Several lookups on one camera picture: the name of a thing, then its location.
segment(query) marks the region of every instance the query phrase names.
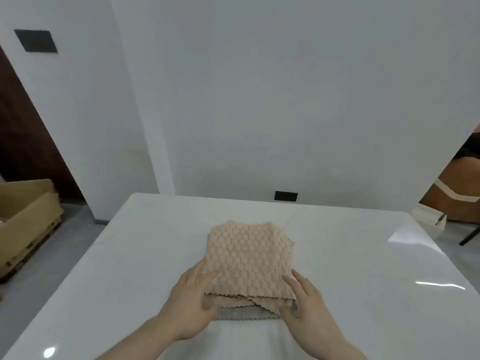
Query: folded beige garment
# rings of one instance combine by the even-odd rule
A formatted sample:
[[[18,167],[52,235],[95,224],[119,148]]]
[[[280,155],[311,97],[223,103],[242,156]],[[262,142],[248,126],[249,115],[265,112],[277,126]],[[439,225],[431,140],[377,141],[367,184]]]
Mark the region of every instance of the folded beige garment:
[[[290,274],[293,245],[271,222],[213,227],[203,272],[221,271],[205,297],[221,308],[217,319],[278,318],[279,306],[292,306],[295,296],[282,274]]]

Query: person's left hand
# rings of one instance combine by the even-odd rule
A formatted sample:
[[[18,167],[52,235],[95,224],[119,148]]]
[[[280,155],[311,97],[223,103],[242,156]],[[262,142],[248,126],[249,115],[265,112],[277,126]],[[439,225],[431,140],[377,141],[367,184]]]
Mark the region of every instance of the person's left hand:
[[[174,341],[195,337],[217,315],[216,307],[202,307],[205,291],[220,272],[217,270],[201,276],[205,263],[205,259],[200,260],[182,274],[158,314],[158,319],[171,331]]]

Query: white strap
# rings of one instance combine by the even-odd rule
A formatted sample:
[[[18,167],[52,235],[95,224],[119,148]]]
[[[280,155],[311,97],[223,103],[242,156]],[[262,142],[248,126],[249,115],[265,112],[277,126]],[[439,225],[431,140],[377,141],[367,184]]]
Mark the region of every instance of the white strap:
[[[447,186],[447,184],[445,184],[444,182],[442,182],[439,179],[437,179],[434,184],[435,184],[435,186],[440,188],[443,193],[445,193],[448,197],[453,198],[454,200],[464,201],[464,202],[477,202],[478,200],[480,200],[480,197],[464,196],[464,195],[457,194],[457,193],[453,192]]]

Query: hand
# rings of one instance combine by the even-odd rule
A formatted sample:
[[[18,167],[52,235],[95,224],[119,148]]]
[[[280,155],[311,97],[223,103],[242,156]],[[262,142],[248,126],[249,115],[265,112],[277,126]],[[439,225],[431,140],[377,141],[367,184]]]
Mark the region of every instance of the hand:
[[[182,274],[173,286],[158,318],[171,331],[173,341],[195,337],[217,315],[217,308],[203,308],[204,293],[219,271],[200,277],[206,260],[200,260]]]
[[[286,275],[282,278],[297,297],[299,318],[286,307],[280,308],[280,314],[303,351],[316,359],[365,359],[345,340],[318,289],[297,271],[292,270],[292,274],[297,280]]]

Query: open cardboard box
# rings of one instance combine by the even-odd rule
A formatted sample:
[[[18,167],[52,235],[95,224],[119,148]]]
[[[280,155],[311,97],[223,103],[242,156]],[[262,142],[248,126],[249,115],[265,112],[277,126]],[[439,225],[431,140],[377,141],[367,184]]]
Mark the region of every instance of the open cardboard box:
[[[0,281],[18,271],[60,224],[62,214],[50,179],[0,184]]]

